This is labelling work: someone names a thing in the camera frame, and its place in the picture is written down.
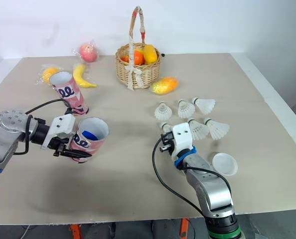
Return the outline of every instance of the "toy fruit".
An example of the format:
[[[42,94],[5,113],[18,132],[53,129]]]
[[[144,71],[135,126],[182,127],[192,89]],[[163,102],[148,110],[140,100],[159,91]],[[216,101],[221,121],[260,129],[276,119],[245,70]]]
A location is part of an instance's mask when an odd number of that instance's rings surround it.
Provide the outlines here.
[[[129,55],[122,56],[120,59],[122,61],[125,61],[125,62],[129,63]],[[144,55],[138,49],[135,49],[135,51],[134,51],[134,64],[135,65],[142,65],[144,63],[145,63]]]
[[[157,53],[153,45],[146,45],[144,47],[145,64],[149,65],[157,61]]]
[[[157,95],[167,94],[178,87],[178,80],[174,77],[165,77],[154,82],[151,85],[151,90]]]
[[[138,50],[134,51],[134,62],[135,65],[142,65],[145,63],[144,55]]]
[[[46,68],[42,73],[43,81],[49,83],[49,78],[57,72],[60,72],[60,70],[56,67]]]
[[[89,43],[83,44],[79,48],[79,54],[86,62],[94,62],[97,59],[97,51],[96,48]]]
[[[74,77],[76,83],[82,88],[97,87],[96,84],[91,84],[88,81],[84,80],[83,74],[84,74],[85,69],[86,69],[85,64],[79,64],[75,67],[75,69],[73,71],[73,77]]]
[[[136,48],[135,51],[141,52],[142,54],[144,53],[144,50],[141,48]]]
[[[120,59],[121,59],[122,61],[125,61],[125,62],[128,62],[128,63],[129,63],[129,55],[122,56]]]

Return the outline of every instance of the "table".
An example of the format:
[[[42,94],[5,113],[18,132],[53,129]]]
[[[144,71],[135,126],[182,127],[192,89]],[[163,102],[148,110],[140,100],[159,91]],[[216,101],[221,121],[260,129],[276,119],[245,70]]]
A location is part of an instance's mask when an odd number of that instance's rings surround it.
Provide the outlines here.
[[[23,58],[0,84],[0,111],[26,111],[55,99],[51,87],[35,84],[41,65],[71,70],[76,62],[76,57]],[[0,176],[0,224],[199,217],[161,186],[151,164],[152,148],[159,138],[154,109],[166,101],[174,113],[169,122],[180,123],[176,101],[195,96],[215,99],[210,116],[231,126],[219,142],[207,138],[195,146],[208,160],[214,152],[229,153],[237,160],[238,173],[227,177],[236,213],[296,209],[296,126],[292,125],[296,117],[288,109],[283,112],[285,103],[244,55],[166,55],[161,76],[177,77],[180,86],[165,96],[147,89],[132,92],[119,83],[114,56],[90,64],[89,75],[98,88],[82,89],[82,94],[90,107],[88,116],[99,117],[110,127],[105,144],[84,164],[53,157],[51,150],[34,144],[28,154],[13,156]],[[50,124],[64,111],[63,104],[56,103],[33,116]],[[194,117],[201,121],[200,113]],[[23,149],[21,143],[18,151]],[[174,168],[169,155],[158,152],[156,161],[164,181],[198,205],[194,190]]]

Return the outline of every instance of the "floor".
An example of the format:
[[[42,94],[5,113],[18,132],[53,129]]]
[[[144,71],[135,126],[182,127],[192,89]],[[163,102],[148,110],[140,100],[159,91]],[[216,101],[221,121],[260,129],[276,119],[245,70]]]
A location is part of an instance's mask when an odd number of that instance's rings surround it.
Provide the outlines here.
[[[296,210],[238,215],[247,239],[296,239]],[[196,239],[207,239],[203,218],[190,219]],[[105,239],[111,224],[83,224],[85,239]],[[157,220],[116,223],[115,239],[179,239],[180,220]],[[0,226],[0,239],[20,239],[26,226]],[[31,226],[24,239],[72,239],[69,225]],[[188,239],[194,238],[190,226]]]

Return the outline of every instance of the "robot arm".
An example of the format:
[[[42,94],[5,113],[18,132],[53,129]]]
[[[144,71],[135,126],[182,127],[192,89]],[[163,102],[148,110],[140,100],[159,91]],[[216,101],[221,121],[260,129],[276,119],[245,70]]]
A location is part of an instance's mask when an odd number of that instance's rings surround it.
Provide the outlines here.
[[[189,124],[181,123],[171,129],[161,127],[167,131],[161,135],[163,146],[160,150],[169,151],[175,167],[184,170],[188,183],[196,191],[209,238],[245,238],[235,216],[230,186],[211,173],[212,165],[196,153]]]
[[[50,126],[46,121],[32,118],[21,111],[8,110],[0,113],[0,173],[13,155],[26,154],[29,141],[40,144],[42,149],[54,149],[54,156],[74,158],[90,157],[80,150],[66,149],[69,138],[74,134],[75,118],[66,114],[54,118]],[[15,152],[18,142],[25,141],[25,152]]]

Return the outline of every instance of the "cup with printed numbers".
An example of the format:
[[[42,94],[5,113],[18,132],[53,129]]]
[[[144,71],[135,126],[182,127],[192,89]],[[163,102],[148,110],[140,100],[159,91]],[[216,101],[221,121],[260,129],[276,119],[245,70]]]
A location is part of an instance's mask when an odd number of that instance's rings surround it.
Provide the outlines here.
[[[105,121],[96,117],[83,119],[78,124],[76,134],[69,144],[70,149],[85,151],[94,155],[105,142],[109,135],[109,128]],[[89,158],[73,158],[83,163]]]
[[[66,71],[55,73],[50,77],[49,82],[53,85],[60,98],[70,103],[74,116],[83,116],[88,113],[84,97],[71,73]]]

